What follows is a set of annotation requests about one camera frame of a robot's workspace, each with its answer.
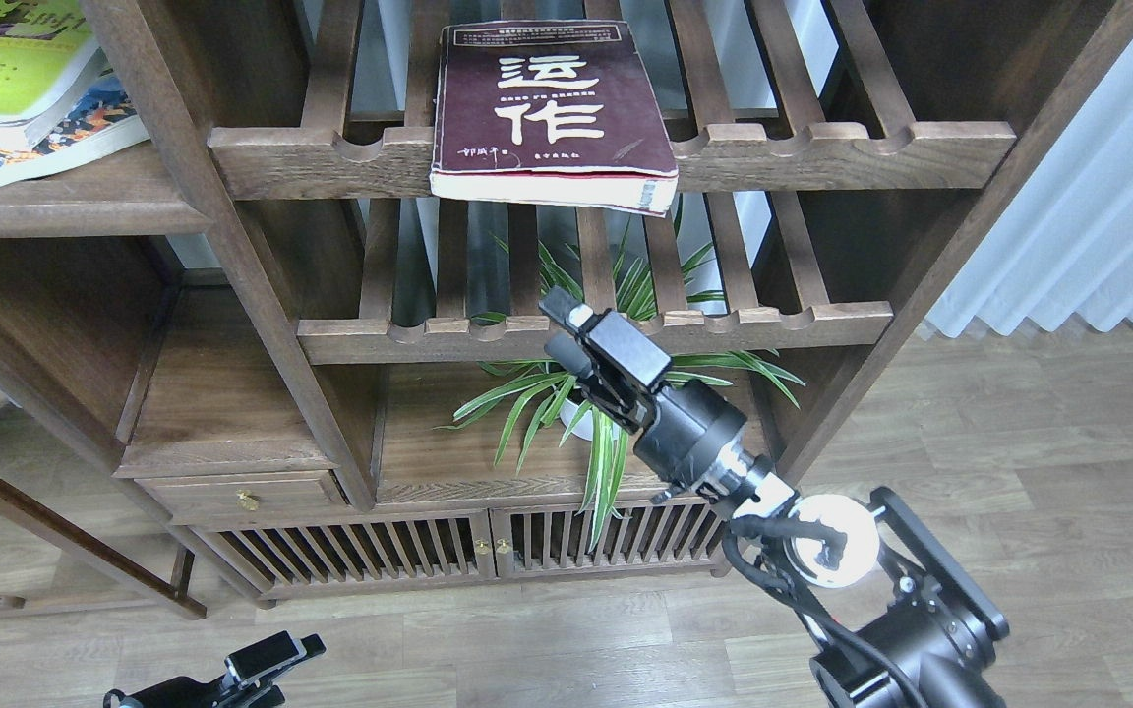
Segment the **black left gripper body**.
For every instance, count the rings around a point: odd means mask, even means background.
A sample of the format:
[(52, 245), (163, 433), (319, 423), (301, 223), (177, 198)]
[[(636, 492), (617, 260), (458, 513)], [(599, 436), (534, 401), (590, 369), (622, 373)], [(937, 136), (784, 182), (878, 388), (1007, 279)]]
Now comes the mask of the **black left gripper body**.
[(282, 690), (273, 681), (244, 685), (231, 676), (208, 682), (176, 677), (138, 693), (126, 694), (111, 689), (104, 696), (104, 707), (280, 707), (284, 703)]

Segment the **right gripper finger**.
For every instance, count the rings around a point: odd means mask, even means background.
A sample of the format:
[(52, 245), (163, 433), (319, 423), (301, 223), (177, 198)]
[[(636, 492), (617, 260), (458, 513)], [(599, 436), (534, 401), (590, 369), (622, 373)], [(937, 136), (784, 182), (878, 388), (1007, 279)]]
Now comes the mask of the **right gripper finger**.
[(590, 348), (580, 346), (571, 336), (550, 336), (545, 351), (576, 377), (585, 402), (593, 403), (621, 429), (630, 434), (641, 430), (641, 399), (638, 390), (621, 376), (620, 369), (608, 362), (598, 362)]
[(539, 302), (540, 313), (561, 330), (553, 336), (571, 336), (593, 350), (598, 362), (608, 362), (638, 390), (639, 398), (651, 396), (665, 384), (671, 367), (670, 355), (634, 327), (624, 314), (613, 309), (593, 312), (565, 288), (550, 288)]

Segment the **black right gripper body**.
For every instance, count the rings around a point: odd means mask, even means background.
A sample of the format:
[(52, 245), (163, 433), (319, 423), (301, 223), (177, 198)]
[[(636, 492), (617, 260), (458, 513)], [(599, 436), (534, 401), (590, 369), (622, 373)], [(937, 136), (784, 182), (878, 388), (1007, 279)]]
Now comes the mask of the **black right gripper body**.
[(705, 498), (742, 498), (749, 462), (741, 447), (747, 417), (701, 381), (680, 389), (663, 382), (655, 393), (617, 385), (624, 426), (639, 430), (634, 457), (667, 485), (658, 498), (693, 491)]

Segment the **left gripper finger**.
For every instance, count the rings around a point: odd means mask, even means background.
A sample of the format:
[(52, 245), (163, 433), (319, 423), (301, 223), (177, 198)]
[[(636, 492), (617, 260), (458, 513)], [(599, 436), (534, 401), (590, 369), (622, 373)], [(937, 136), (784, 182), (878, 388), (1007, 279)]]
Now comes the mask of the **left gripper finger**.
[(289, 632), (266, 637), (225, 656), (225, 688), (274, 682), (297, 664), (327, 651), (318, 633), (295, 639)]

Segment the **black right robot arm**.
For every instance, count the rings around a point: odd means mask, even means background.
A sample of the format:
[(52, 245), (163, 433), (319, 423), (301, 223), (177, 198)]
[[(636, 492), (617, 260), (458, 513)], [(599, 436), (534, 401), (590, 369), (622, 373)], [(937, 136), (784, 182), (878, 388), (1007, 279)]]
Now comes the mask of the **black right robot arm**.
[(1008, 621), (898, 494), (793, 489), (746, 449), (746, 413), (701, 381), (671, 381), (673, 358), (625, 315), (561, 287), (540, 312), (561, 329), (550, 357), (634, 435), (634, 457), (665, 485), (655, 502), (709, 502), (729, 565), (812, 637), (809, 667), (827, 703), (1002, 707), (985, 671)]

